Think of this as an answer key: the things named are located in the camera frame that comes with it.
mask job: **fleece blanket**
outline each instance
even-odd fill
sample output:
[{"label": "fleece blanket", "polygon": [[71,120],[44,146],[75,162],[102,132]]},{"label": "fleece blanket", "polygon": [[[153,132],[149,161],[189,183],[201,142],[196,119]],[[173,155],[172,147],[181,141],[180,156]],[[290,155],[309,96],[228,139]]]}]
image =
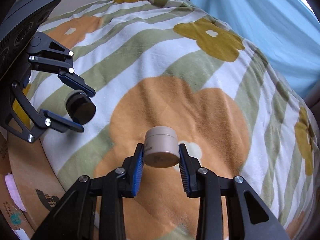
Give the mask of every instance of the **fleece blanket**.
[{"label": "fleece blanket", "polygon": [[[48,130],[41,138],[66,190],[80,175],[121,166],[148,129],[164,125],[202,166],[243,176],[292,239],[308,225],[319,185],[319,128],[261,51],[228,24],[188,0],[100,0],[39,31],[72,49],[75,72],[97,92],[84,133]],[[57,75],[33,72],[25,93],[37,110],[68,118],[70,91]],[[194,239],[198,209],[177,166],[145,166],[137,197],[124,199],[127,238]],[[225,202],[223,215],[227,238]]]}]

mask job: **screw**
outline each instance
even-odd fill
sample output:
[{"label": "screw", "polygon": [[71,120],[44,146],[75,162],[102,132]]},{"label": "screw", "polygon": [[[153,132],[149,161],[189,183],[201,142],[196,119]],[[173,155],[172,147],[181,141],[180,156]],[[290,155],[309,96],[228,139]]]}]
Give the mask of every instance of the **screw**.
[{"label": "screw", "polygon": [[87,175],[82,175],[82,176],[80,176],[79,181],[80,182],[87,182],[88,179],[89,179],[89,177]]},{"label": "screw", "polygon": [[46,126],[50,126],[51,125],[51,120],[49,118],[46,118],[44,120],[44,123],[45,123]]},{"label": "screw", "polygon": [[244,181],[244,179],[241,176],[236,176],[235,181],[238,183],[242,183]]},{"label": "screw", "polygon": [[116,168],[116,174],[123,174],[125,172],[125,169],[120,167],[120,168]]},{"label": "screw", "polygon": [[33,140],[34,140],[33,135],[32,135],[32,134],[29,134],[29,135],[28,135],[28,142],[32,143]]},{"label": "screw", "polygon": [[201,167],[201,168],[199,168],[198,172],[201,173],[201,174],[207,174],[208,170],[206,168],[202,168]]}]

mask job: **black plastic bracket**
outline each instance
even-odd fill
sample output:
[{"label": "black plastic bracket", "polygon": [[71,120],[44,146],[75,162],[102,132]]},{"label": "black plastic bracket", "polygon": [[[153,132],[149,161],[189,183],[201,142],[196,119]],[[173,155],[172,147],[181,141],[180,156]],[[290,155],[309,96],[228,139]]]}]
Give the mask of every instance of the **black plastic bracket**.
[{"label": "black plastic bracket", "polygon": [[[187,167],[180,169],[184,189],[190,198],[200,198],[196,240],[224,239],[221,196],[227,201],[230,240],[289,240],[276,217],[241,176],[219,177],[190,157],[184,144],[179,147],[180,167]],[[138,144],[134,155],[106,176],[91,180],[81,176],[31,240],[92,240],[95,212],[92,201],[97,196],[102,196],[99,239],[126,240],[122,198],[135,196],[134,184],[140,181],[134,175],[137,167],[141,167],[142,154],[143,144]]]},{"label": "black plastic bracket", "polygon": [[[95,95],[93,88],[85,84],[84,79],[74,73],[73,52],[50,38],[37,32],[26,49],[14,61],[0,83],[0,126],[30,143],[38,139],[48,128],[59,132],[68,129],[83,132],[84,127],[47,110],[38,113],[22,90],[29,83],[31,70],[56,73],[63,83],[73,89],[83,90],[89,97]],[[12,109],[17,100],[23,111],[33,122],[31,130],[20,120]],[[22,131],[10,125],[14,119]]]}]

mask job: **cardboard box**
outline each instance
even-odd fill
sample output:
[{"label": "cardboard box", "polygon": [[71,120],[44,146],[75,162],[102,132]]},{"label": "cardboard box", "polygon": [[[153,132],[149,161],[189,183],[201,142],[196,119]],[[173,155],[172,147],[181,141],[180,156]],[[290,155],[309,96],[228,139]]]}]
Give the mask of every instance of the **cardboard box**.
[{"label": "cardboard box", "polygon": [[6,175],[11,173],[11,167],[9,162],[7,141],[0,133],[0,174]]},{"label": "cardboard box", "polygon": [[29,225],[22,211],[16,206],[16,204],[12,200],[7,189],[4,177],[4,175],[0,175],[0,210],[5,219],[7,220],[9,226],[17,235],[23,234],[21,233],[22,229],[25,232],[25,234],[29,238],[31,238],[34,231]]},{"label": "cardboard box", "polygon": [[5,175],[8,173],[11,173],[11,168],[7,141],[0,134],[0,210],[15,234],[25,240],[31,238],[34,231],[10,196],[5,183]]},{"label": "cardboard box", "polygon": [[65,191],[45,156],[40,140],[30,144],[8,133],[12,174],[31,227],[36,230]]}]

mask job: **green stripe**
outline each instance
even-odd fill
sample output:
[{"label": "green stripe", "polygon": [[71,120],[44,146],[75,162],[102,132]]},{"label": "green stripe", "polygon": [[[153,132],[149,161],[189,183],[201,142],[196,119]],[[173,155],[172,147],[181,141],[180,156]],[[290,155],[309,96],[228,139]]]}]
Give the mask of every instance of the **green stripe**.
[{"label": "green stripe", "polygon": [[119,23],[115,25],[106,35],[102,36],[99,40],[95,41],[93,44],[82,46],[82,47],[74,47],[73,52],[74,55],[74,61],[76,61],[78,58],[83,57],[84,55],[88,54],[90,51],[93,51],[98,46],[106,43],[109,41],[112,37],[114,37],[116,34],[118,34],[120,31],[122,31],[126,26],[133,24],[135,22],[144,22],[147,24],[154,24],[158,22],[164,22],[167,20],[171,20],[176,17],[183,17],[193,12],[193,9],[190,8],[175,8],[171,12],[164,13],[161,15],[153,16],[148,19],[141,19],[139,17],[136,17],[132,20]]},{"label": "green stripe", "polygon": [[268,62],[257,50],[242,78],[235,97],[235,102],[246,119],[250,141],[252,138],[253,128],[258,117],[260,89],[263,85],[263,76],[267,65]]},{"label": "green stripe", "polygon": [[168,0],[149,0],[150,3],[152,3],[154,6],[157,6],[159,8],[163,8]]},{"label": "green stripe", "polygon": [[313,217],[316,218],[318,214],[320,214],[320,200],[316,199],[316,189],[315,189],[313,196],[309,201],[308,206],[305,208],[305,217],[309,217],[310,215],[312,215]]},{"label": "green stripe", "polygon": [[[314,143],[313,141],[313,149],[314,149],[314,155],[318,155],[319,154],[319,148],[318,146]],[[295,212],[294,217],[298,217],[302,211],[302,208],[305,204],[305,202],[307,201],[307,191],[310,187],[311,184],[311,179],[312,179],[312,175],[311,176],[307,176],[306,175],[306,179],[303,183],[303,188],[302,188],[302,192],[301,192],[301,196],[300,196],[300,203],[299,203],[299,207],[297,209],[297,211]]]},{"label": "green stripe", "polygon": [[[101,62],[94,65],[81,75],[86,83],[93,87],[96,92],[103,88],[110,80],[119,75],[127,67],[132,65],[147,49],[162,41],[181,38],[172,29],[143,30],[134,35],[129,41],[107,56]],[[72,89],[63,85],[51,94],[38,108],[47,109],[55,114],[64,116],[67,114],[62,98],[65,98]]]},{"label": "green stripe", "polygon": [[163,75],[183,79],[197,92],[223,63],[224,61],[209,56],[203,50],[197,50],[176,60]]},{"label": "green stripe", "polygon": [[270,121],[264,134],[269,167],[262,183],[260,197],[268,207],[271,207],[275,194],[273,189],[274,170],[280,151],[281,125],[284,120],[288,100],[289,94],[286,88],[278,82],[271,102],[273,114],[270,116]]},{"label": "green stripe", "polygon": [[[115,5],[115,4],[113,4],[113,3],[106,4],[106,5],[104,5],[104,6],[101,6],[101,7],[97,8],[97,9],[94,9],[94,10],[92,10],[92,11],[89,11],[89,12],[84,13],[83,16],[88,16],[88,17],[90,17],[90,16],[94,16],[94,15],[96,15],[96,14],[98,14],[98,13],[106,12],[106,11],[107,11],[111,6],[113,6],[113,5]],[[43,31],[43,33],[48,34],[48,33],[50,33],[51,31],[53,31],[56,27],[53,27],[53,28],[48,29],[48,30],[45,30],[45,31]]]},{"label": "green stripe", "polygon": [[289,212],[292,206],[293,193],[298,184],[300,172],[301,172],[302,156],[298,149],[297,142],[294,145],[293,155],[290,165],[290,170],[288,174],[287,185],[284,191],[284,209],[279,215],[279,222],[281,225],[285,225],[287,222]]},{"label": "green stripe", "polygon": [[[89,16],[90,17],[90,16],[95,16],[96,14],[99,14],[99,13],[107,12],[107,10],[111,7],[111,5],[113,5],[113,4],[107,4],[107,5],[103,6],[103,7],[95,9],[94,11],[87,12],[87,13],[84,14],[84,16]],[[98,29],[101,29],[104,26],[106,26],[114,18],[121,17],[121,16],[124,16],[124,15],[130,14],[130,13],[135,13],[135,12],[140,12],[140,11],[149,11],[149,10],[156,9],[156,8],[157,7],[155,7],[152,4],[144,4],[144,5],[136,6],[136,7],[132,7],[132,8],[121,8],[121,9],[119,9],[119,10],[113,12],[113,13],[104,14],[101,17],[102,24],[99,26]],[[46,31],[44,31],[44,33],[48,34],[49,32],[53,31],[55,28],[56,27],[54,27],[52,29],[49,29],[49,30],[46,30]]]},{"label": "green stripe", "polygon": [[306,202],[306,198],[307,198],[307,191],[310,187],[310,184],[311,184],[311,179],[312,179],[312,176],[306,176],[306,179],[303,183],[303,187],[302,187],[302,192],[301,192],[301,196],[300,196],[300,203],[299,203],[299,206],[294,214],[294,217],[293,219],[297,218],[301,211],[302,211],[302,208],[304,206],[304,203]]},{"label": "green stripe", "polygon": [[157,240],[194,240],[194,238],[177,227],[170,233],[157,238]]},{"label": "green stripe", "polygon": [[[144,6],[144,10],[151,9],[151,8],[154,8],[154,7],[150,6],[150,5]],[[72,49],[72,51],[75,54],[73,56],[73,61],[76,61],[78,58],[88,54],[91,51],[93,51],[94,49],[96,49],[101,44],[106,43],[108,40],[110,40],[112,37],[114,37],[116,34],[118,34],[124,27],[128,26],[129,24],[132,24],[132,23],[135,23],[135,22],[145,22],[145,23],[148,23],[148,24],[154,24],[154,23],[157,23],[157,22],[167,21],[167,20],[173,19],[175,17],[186,16],[186,15],[190,14],[191,12],[193,12],[193,10],[194,10],[194,8],[188,8],[188,7],[181,7],[180,8],[180,7],[178,7],[176,9],[172,10],[171,12],[164,13],[164,14],[161,14],[161,15],[157,15],[157,16],[145,19],[145,20],[137,17],[137,18],[132,19],[130,21],[119,23],[119,24],[115,25],[106,35],[101,37],[99,40],[95,41],[93,44],[90,44],[90,45],[87,45],[87,46],[82,46],[82,47],[74,47]],[[38,74],[37,78],[31,84],[30,90],[28,92],[27,98],[29,100],[33,97],[35,91],[38,89],[40,84],[46,78],[48,78],[50,75],[52,75],[52,74],[51,73],[45,73],[45,72],[40,72]]]},{"label": "green stripe", "polygon": [[94,169],[113,145],[107,125],[93,140],[77,150],[60,169],[57,177],[63,188],[68,190],[81,175],[92,177]]},{"label": "green stripe", "polygon": [[93,3],[90,3],[90,4],[87,4],[87,5],[84,5],[82,7],[79,7],[78,9],[72,11],[72,12],[68,12],[68,13],[64,13],[62,15],[59,15],[59,16],[56,16],[56,17],[53,17],[52,19],[49,19],[47,20],[46,22],[44,22],[44,25],[48,24],[48,23],[51,23],[51,22],[55,22],[55,21],[58,21],[58,20],[61,20],[61,19],[66,19],[66,18],[69,18],[71,17],[72,15],[74,14],[78,14],[78,13],[81,13],[82,11],[90,8],[92,5],[96,5],[96,4],[103,4],[103,3],[108,3],[110,2],[111,0],[106,0],[106,1],[97,1],[97,2],[93,2]]}]

